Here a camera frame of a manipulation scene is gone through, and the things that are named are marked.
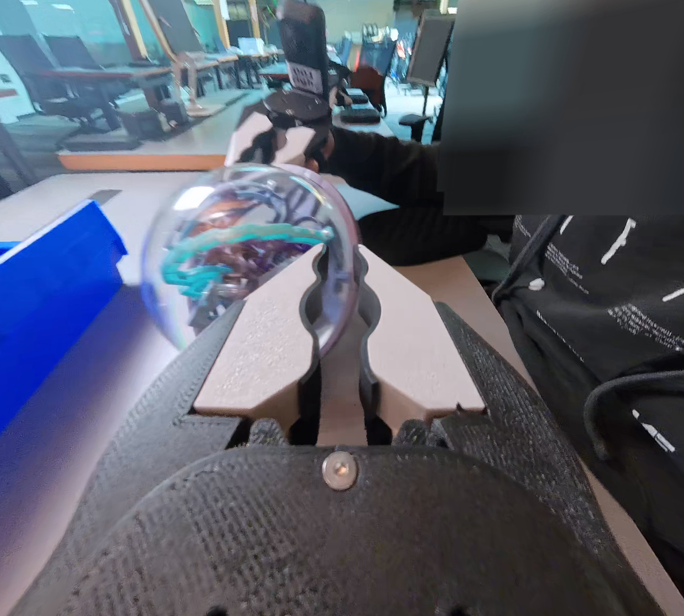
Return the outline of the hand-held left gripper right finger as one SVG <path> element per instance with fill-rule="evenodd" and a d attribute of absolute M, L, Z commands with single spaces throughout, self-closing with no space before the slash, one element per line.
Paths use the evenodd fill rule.
<path fill-rule="evenodd" d="M 364 411 L 398 430 L 457 412 L 485 414 L 486 403 L 447 324 L 450 308 L 366 247 L 357 250 Z"/>

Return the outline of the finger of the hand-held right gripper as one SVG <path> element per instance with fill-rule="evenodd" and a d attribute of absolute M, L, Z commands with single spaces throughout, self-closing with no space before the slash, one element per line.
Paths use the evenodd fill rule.
<path fill-rule="evenodd" d="M 263 107 L 246 107 L 230 137 L 226 167 L 241 163 L 272 166 L 278 150 L 278 130 Z"/>
<path fill-rule="evenodd" d="M 306 168 L 317 149 L 320 134 L 310 127 L 295 126 L 278 133 L 278 167 Z"/>

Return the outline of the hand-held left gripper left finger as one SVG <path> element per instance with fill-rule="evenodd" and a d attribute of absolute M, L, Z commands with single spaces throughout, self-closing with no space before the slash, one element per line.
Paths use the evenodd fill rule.
<path fill-rule="evenodd" d="M 300 418 L 300 382 L 315 349 L 302 303 L 318 281 L 322 253 L 313 246 L 246 298 L 193 402 L 197 414 L 271 418 L 284 430 Z"/>

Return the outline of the clear maze ball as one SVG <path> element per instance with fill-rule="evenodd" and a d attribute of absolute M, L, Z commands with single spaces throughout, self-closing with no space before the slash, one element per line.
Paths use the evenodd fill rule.
<path fill-rule="evenodd" d="M 141 293 L 159 331 L 182 350 L 321 245 L 307 314 L 326 355 L 354 313 L 360 244 L 352 210 L 323 176 L 293 165 L 220 167 L 158 210 L 141 249 Z"/>

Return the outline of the person's right forearm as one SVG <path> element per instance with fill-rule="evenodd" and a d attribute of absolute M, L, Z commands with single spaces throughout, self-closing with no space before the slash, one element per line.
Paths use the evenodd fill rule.
<path fill-rule="evenodd" d="M 363 244 L 391 266 L 416 266 L 477 252 L 491 235 L 510 243 L 514 216 L 443 213 L 443 194 L 437 190 L 438 151 L 438 144 L 330 129 L 320 172 L 397 206 L 358 222 Z"/>

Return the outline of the wooden-edged desk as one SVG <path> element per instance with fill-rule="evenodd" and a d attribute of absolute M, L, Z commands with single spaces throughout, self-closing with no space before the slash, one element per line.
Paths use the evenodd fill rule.
<path fill-rule="evenodd" d="M 62 166 L 75 172 L 189 172 L 220 167 L 245 107 L 263 99 L 264 91 L 244 92 L 241 99 L 166 140 L 147 140 L 132 150 L 69 152 L 60 150 Z"/>

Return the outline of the black monitor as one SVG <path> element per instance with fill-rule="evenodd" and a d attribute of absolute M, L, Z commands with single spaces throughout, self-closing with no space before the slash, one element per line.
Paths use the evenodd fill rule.
<path fill-rule="evenodd" d="M 412 85 L 436 85 L 454 30 L 455 14 L 426 11 L 421 15 L 406 82 Z"/>

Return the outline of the black office chair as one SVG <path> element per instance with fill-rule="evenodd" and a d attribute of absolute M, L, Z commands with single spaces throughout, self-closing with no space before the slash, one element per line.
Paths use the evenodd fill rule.
<path fill-rule="evenodd" d="M 121 128 L 115 108 L 102 88 L 56 68 L 32 36 L 1 36 L 1 53 L 41 114 L 64 117 L 78 122 L 82 129 L 94 130 L 93 115 L 99 111 L 110 131 Z"/>

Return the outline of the blue plastic bin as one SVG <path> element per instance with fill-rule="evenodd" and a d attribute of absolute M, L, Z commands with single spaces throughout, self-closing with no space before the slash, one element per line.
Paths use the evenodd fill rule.
<path fill-rule="evenodd" d="M 127 254 L 93 200 L 1 242 L 2 431 L 123 286 Z"/>

